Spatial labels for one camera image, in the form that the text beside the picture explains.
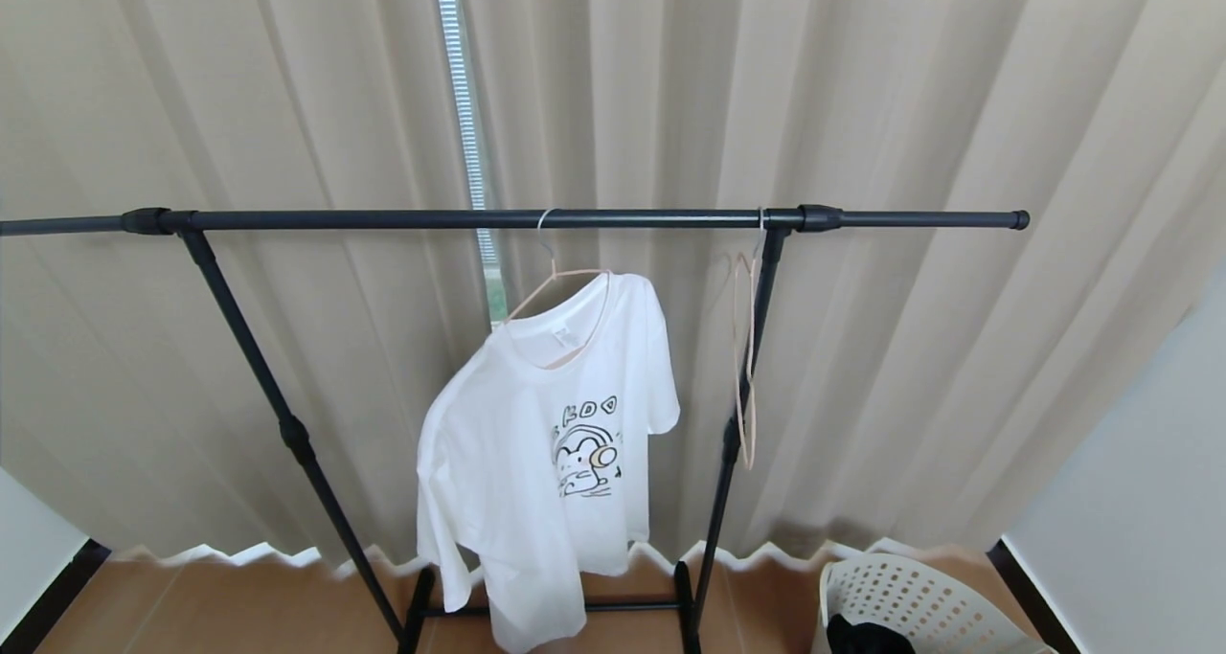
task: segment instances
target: horizontal black rod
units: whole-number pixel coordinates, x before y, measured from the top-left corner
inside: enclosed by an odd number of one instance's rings
[[[320,210],[169,211],[139,209],[121,216],[0,222],[0,236],[126,231],[172,234],[183,231],[471,229],[535,228],[542,209],[528,210]],[[1021,229],[1025,211],[843,211],[796,209],[555,209],[544,228],[786,228],[819,232],[840,227],[984,227]]]
[[[591,611],[593,614],[604,611],[661,611],[666,609],[679,609],[680,604],[677,601],[622,601],[622,602],[608,602],[608,604],[584,604],[584,610]],[[425,618],[450,618],[456,616],[488,616],[489,606],[465,606],[463,609],[456,611],[446,611],[443,609],[424,609],[421,611],[422,616]]]

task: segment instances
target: white wall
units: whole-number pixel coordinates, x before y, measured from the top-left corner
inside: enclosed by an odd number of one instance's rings
[[[1085,654],[1221,652],[1226,264],[1007,544]]]
[[[0,470],[0,641],[85,540],[78,529]]]

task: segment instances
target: cartoon mouse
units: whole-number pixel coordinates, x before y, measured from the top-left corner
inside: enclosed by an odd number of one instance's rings
[[[601,427],[575,425],[553,444],[553,463],[562,496],[604,496],[609,480],[601,471],[617,460],[613,437]]]

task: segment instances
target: black baseboard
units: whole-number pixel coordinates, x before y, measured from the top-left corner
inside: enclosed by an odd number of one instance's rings
[[[105,562],[107,556],[110,556],[109,548],[92,539],[86,541],[72,561],[43,591],[43,596],[38,598],[26,617],[9,633],[4,644],[0,644],[0,654],[32,654],[38,649],[47,633],[51,632],[55,622],[69,610],[77,594],[81,594],[89,578]]]
[[[992,551],[988,551],[988,560],[992,561],[1000,579],[1009,585],[1009,591],[1021,605],[1021,610],[1026,612],[1030,623],[1035,625],[1035,629],[1038,631],[1043,642],[1059,654],[1081,654],[1073,644],[1073,638],[1069,637],[1064,626],[1060,625],[1059,618],[1056,618],[1047,600],[1038,593],[1035,583],[1030,582],[1030,575],[1021,569],[1018,560],[1013,557],[1013,552],[1003,541],[998,541]]]

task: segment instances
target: tiled floor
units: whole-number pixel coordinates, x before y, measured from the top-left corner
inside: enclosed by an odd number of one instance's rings
[[[943,569],[959,573],[955,577],[986,596],[998,602],[1003,599],[1002,609],[1019,618],[1020,607],[986,558],[982,564],[970,553],[937,560],[944,560]],[[380,563],[376,571],[397,612],[403,612],[417,575],[397,577],[390,566]],[[817,627],[819,571],[820,563],[799,571],[770,558],[745,568],[717,564],[702,617],[702,650],[808,654]],[[592,600],[667,599],[672,579],[651,560],[639,556],[620,578],[585,575],[585,589]],[[483,600],[484,594],[476,590],[472,602]],[[1024,616],[1019,622],[1029,628]],[[390,654],[395,644],[360,579],[336,579],[319,563],[294,567],[271,558],[245,566],[217,561],[177,567],[109,562],[60,618],[39,653]],[[679,650],[677,615],[672,611],[590,614],[587,627],[577,637],[539,649],[548,654]],[[428,621],[418,652],[499,649],[487,618],[455,617]]]

